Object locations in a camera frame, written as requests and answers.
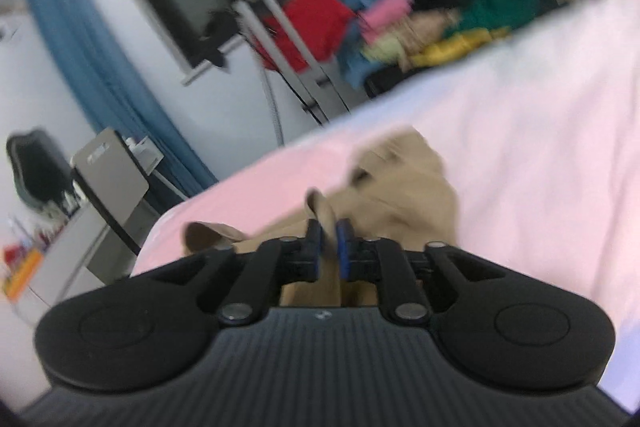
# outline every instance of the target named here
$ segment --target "pink cloth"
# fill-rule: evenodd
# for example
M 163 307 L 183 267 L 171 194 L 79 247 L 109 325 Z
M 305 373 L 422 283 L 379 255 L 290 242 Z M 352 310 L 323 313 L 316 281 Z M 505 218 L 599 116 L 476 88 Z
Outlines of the pink cloth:
M 414 0 L 377 0 L 372 6 L 360 14 L 360 31 L 367 44 L 373 42 L 384 33 L 390 24 L 399 21 L 411 13 Z
M 180 257 L 191 220 L 254 233 L 345 181 L 354 150 L 414 126 L 460 197 L 460 245 L 640 319 L 640 0 L 581 0 L 415 77 L 167 213 L 135 273 Z

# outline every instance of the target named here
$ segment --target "white wall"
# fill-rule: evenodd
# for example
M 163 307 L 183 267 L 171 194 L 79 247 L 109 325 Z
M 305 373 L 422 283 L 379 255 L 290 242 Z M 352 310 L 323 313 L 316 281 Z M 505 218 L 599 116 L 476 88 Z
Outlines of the white wall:
M 66 87 L 33 19 L 28 15 L 4 18 L 16 30 L 8 41 L 0 41 L 0 140 L 15 131 L 42 126 L 67 156 L 95 134 Z M 0 158 L 0 245 L 15 240 L 6 216 L 18 216 L 25 225 L 37 221 L 14 190 L 6 154 Z M 47 388 L 36 359 L 33 331 L 18 318 L 4 296 L 0 296 L 0 397 L 18 409 Z
M 188 87 L 184 60 L 172 51 L 144 0 L 95 0 L 116 39 L 194 151 L 219 179 L 276 148 L 269 107 L 249 48 L 228 54 Z M 287 139 L 316 128 L 280 77 L 272 75 Z

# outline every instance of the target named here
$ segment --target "ribbed black surface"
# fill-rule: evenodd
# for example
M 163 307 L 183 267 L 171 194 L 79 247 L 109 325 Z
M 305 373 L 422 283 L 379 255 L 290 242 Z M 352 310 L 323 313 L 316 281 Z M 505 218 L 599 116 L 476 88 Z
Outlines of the ribbed black surface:
M 487 388 L 449 365 L 429 334 L 377 309 L 273 309 L 217 337 L 158 388 L 91 396 L 57 388 L 28 425 L 87 427 L 614 427 L 626 419 L 594 387 L 546 397 Z

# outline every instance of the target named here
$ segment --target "beige clothing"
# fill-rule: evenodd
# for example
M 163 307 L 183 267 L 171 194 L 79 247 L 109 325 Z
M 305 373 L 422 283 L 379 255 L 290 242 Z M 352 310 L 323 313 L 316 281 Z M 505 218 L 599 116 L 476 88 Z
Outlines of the beige clothing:
M 444 179 L 442 162 L 415 130 L 392 136 L 362 153 L 348 185 L 324 197 L 309 193 L 305 208 L 249 238 L 226 225 L 190 223 L 184 230 L 185 252 L 194 253 L 230 241 L 238 253 L 255 251 L 268 239 L 303 237 L 306 220 L 318 219 L 327 237 L 314 283 L 293 283 L 282 290 L 281 305 L 374 305 L 375 287 L 342 283 L 335 251 L 335 222 L 351 220 L 360 237 L 387 237 L 405 250 L 422 250 L 429 241 L 455 245 L 457 203 Z

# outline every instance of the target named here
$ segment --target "green clothing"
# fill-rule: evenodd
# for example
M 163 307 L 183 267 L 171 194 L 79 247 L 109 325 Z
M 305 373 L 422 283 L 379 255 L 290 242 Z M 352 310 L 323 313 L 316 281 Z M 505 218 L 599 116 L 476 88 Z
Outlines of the green clothing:
M 495 30 L 508 26 L 515 30 L 535 19 L 539 7 L 539 0 L 471 0 L 458 25 L 447 30 L 445 38 L 474 28 Z

